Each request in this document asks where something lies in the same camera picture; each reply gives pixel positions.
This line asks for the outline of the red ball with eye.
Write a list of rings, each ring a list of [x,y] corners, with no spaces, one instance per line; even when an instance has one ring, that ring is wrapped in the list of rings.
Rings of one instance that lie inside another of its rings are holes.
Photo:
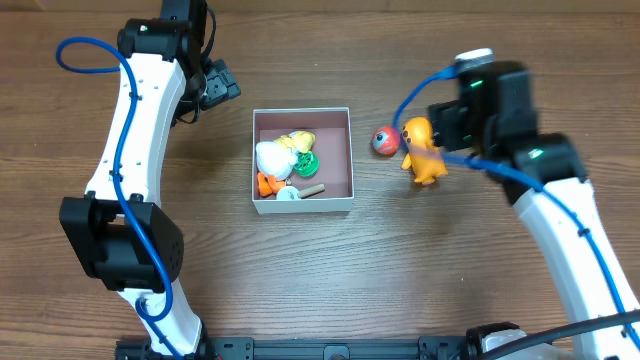
[[[391,126],[381,127],[374,132],[371,145],[381,156],[393,156],[400,146],[400,134]]]

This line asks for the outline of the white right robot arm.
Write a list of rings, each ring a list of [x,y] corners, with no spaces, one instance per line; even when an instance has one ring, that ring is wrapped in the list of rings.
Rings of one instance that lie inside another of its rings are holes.
[[[562,358],[551,344],[574,340],[575,359],[636,359],[639,301],[601,223],[595,191],[571,141],[542,134],[528,70],[514,61],[458,63],[433,75],[457,80],[456,100],[429,106],[443,160],[501,184],[544,256],[570,321],[509,341],[504,331],[475,344],[480,359]]]

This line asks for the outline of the green plastic spinning top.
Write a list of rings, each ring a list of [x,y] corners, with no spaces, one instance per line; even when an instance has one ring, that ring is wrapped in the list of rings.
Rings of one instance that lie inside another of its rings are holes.
[[[312,151],[298,153],[297,157],[298,161],[294,165],[295,172],[303,178],[314,176],[320,165],[318,157]]]

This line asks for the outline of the orange dinosaur figure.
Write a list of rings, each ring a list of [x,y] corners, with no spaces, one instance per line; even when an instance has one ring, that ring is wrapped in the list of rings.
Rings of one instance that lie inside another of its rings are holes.
[[[448,174],[439,149],[434,145],[433,129],[426,117],[407,121],[402,127],[401,137],[407,146],[401,168],[413,171],[416,184],[431,185]]]

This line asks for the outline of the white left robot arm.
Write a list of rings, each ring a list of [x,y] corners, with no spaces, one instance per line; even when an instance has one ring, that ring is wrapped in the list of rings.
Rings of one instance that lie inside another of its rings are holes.
[[[183,113],[207,108],[207,71],[224,65],[208,55],[214,43],[204,20],[177,16],[131,19],[116,45],[92,37],[63,40],[64,50],[93,45],[113,55],[118,99],[99,164],[81,197],[62,200],[59,221],[85,274],[116,292],[148,333],[120,342],[117,359],[216,359],[203,321],[179,281],[180,228],[161,208],[160,182],[169,132]]]

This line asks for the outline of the white plush duck toy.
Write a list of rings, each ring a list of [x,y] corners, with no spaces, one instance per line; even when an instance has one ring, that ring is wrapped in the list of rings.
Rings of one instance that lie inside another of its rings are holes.
[[[297,130],[288,135],[281,135],[275,140],[256,144],[256,179],[261,197],[277,195],[281,188],[291,183],[290,175],[295,172],[297,154],[312,151],[315,140],[313,133]]]

